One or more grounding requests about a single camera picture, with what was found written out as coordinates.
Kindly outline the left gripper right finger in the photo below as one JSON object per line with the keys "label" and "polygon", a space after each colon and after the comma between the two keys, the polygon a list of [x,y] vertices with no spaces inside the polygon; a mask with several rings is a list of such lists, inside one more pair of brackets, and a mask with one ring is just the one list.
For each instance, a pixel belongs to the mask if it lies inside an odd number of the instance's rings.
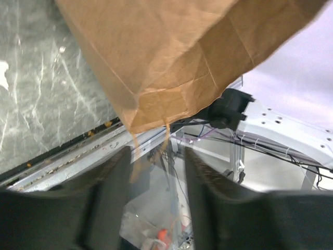
{"label": "left gripper right finger", "polygon": [[332,249],[332,192],[257,192],[184,156],[195,249]]}

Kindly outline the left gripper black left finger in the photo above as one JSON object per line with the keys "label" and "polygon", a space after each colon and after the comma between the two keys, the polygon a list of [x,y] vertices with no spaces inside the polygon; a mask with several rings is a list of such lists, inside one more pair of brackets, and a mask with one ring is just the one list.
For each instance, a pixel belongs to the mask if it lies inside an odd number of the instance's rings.
{"label": "left gripper black left finger", "polygon": [[1,189],[1,249],[117,249],[131,148],[47,191]]}

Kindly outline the brown paper bag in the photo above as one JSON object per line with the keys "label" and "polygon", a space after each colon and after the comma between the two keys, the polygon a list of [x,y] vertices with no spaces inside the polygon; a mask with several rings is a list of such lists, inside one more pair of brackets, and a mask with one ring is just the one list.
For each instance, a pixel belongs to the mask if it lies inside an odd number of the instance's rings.
{"label": "brown paper bag", "polygon": [[57,1],[122,123],[188,118],[268,59],[326,1]]}

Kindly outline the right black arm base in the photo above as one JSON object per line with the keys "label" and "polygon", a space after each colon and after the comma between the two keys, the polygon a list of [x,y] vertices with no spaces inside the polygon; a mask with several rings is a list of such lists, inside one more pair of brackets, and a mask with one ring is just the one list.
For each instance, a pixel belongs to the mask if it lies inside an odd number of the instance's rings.
{"label": "right black arm base", "polygon": [[170,132],[176,132],[184,126],[209,124],[215,129],[229,128],[235,131],[249,103],[254,102],[252,95],[236,89],[226,89],[221,97],[195,115],[178,120],[170,125]]}

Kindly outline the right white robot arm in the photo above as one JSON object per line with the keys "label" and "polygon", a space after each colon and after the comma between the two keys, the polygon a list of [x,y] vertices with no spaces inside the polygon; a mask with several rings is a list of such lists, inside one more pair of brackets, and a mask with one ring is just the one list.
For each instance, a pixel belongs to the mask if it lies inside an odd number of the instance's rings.
{"label": "right white robot arm", "polygon": [[315,126],[265,107],[259,100],[245,109],[238,130],[263,136],[332,169],[332,129]]}

